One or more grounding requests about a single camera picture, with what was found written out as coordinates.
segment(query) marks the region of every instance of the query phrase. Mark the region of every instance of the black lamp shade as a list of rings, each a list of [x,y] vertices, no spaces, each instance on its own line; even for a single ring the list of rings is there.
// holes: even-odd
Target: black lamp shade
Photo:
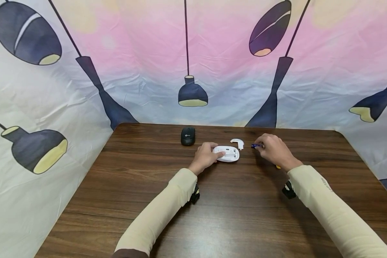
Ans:
[[[15,57],[34,65],[51,65],[62,55],[60,41],[49,23],[18,2],[0,6],[0,43]]]
[[[370,97],[360,100],[349,109],[349,112],[357,114],[364,122],[375,122],[387,107],[387,88]]]
[[[277,91],[284,79],[293,59],[291,57],[280,57],[277,70],[272,82],[272,89],[268,99],[251,118],[245,127],[275,128],[277,126]]]
[[[11,141],[14,159],[34,174],[42,174],[66,153],[68,142],[59,132],[43,130],[28,133],[18,126],[10,127],[1,136]]]
[[[178,102],[181,106],[206,106],[208,95],[199,84],[195,83],[194,77],[188,75],[185,76],[185,85],[179,90]]]
[[[249,50],[257,57],[271,53],[283,38],[291,17],[291,2],[285,0],[271,8],[257,22],[249,39]]]

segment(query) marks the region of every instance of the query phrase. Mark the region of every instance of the left hand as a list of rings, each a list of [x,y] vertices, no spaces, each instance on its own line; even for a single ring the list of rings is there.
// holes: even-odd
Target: left hand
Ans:
[[[201,174],[205,168],[217,162],[217,158],[221,158],[225,155],[225,152],[212,153],[213,148],[217,146],[218,144],[214,142],[204,142],[198,147],[194,160],[188,169],[197,176]]]

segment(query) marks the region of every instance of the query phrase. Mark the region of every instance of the beige arm sleeve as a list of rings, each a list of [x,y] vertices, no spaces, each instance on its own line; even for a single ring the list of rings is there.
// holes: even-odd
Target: beige arm sleeve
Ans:
[[[156,238],[191,198],[197,180],[196,175],[187,168],[176,173],[168,186],[131,223],[119,239],[115,251],[135,249],[149,256]]]
[[[387,258],[387,245],[312,167],[288,172],[302,203],[319,220],[344,258]]]

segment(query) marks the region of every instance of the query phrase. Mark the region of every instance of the right hand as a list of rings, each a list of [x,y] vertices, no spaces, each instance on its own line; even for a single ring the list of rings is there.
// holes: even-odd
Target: right hand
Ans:
[[[270,135],[264,133],[255,140],[255,144],[263,144],[262,147],[255,147],[259,151],[262,158],[270,161],[271,163],[280,166],[287,172],[293,168],[303,165],[303,163],[297,160],[286,144],[276,135]]]

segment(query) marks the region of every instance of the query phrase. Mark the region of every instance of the white cloth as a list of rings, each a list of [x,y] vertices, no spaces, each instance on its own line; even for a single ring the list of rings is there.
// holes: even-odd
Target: white cloth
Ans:
[[[344,258],[387,258],[387,245],[312,166],[294,168],[288,176],[296,195],[315,215]]]

